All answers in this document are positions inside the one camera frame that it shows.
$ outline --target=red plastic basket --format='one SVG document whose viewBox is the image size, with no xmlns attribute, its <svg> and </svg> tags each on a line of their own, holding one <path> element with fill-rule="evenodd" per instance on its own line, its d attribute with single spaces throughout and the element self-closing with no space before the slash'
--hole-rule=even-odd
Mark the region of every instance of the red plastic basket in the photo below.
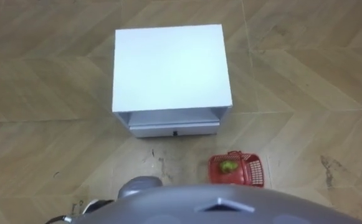
<svg viewBox="0 0 362 224">
<path fill-rule="evenodd" d="M 224 174 L 219 164 L 223 161 L 236 161 L 234 172 Z M 213 184 L 241 184 L 264 187 L 264 170 L 260 158 L 255 154 L 231 151 L 227 155 L 212 156 L 208 162 L 209 178 Z"/>
</svg>

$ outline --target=cabinet top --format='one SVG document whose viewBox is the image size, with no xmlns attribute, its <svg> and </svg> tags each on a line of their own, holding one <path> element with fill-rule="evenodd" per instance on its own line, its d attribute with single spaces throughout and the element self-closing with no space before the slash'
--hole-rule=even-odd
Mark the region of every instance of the cabinet top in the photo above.
<svg viewBox="0 0 362 224">
<path fill-rule="evenodd" d="M 221 25 L 115 32 L 113 112 L 232 106 Z"/>
</svg>

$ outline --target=white nightstand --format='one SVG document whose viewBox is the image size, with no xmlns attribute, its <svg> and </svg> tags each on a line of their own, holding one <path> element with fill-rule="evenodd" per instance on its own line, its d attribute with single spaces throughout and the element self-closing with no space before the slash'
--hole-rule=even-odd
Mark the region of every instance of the white nightstand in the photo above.
<svg viewBox="0 0 362 224">
<path fill-rule="evenodd" d="M 116 30 L 112 111 L 136 137 L 214 134 L 231 107 L 221 25 Z"/>
</svg>

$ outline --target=wood-pattern floor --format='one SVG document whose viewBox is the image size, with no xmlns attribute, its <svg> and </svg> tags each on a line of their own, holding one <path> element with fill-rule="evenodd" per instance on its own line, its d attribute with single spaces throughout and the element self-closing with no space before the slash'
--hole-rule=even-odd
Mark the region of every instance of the wood-pattern floor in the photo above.
<svg viewBox="0 0 362 224">
<path fill-rule="evenodd" d="M 113 31 L 222 24 L 216 136 L 135 139 L 110 114 Z M 0 0 L 0 223 L 43 223 L 137 175 L 207 182 L 257 153 L 266 187 L 362 219 L 362 0 Z"/>
</svg>

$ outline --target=green fruit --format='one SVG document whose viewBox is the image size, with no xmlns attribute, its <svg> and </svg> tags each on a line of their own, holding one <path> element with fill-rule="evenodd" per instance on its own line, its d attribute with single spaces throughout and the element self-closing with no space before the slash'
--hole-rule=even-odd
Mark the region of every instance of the green fruit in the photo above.
<svg viewBox="0 0 362 224">
<path fill-rule="evenodd" d="M 222 161 L 219 164 L 219 168 L 225 174 L 235 171 L 238 166 L 239 165 L 237 165 L 237 162 L 235 162 L 235 161 Z"/>
</svg>

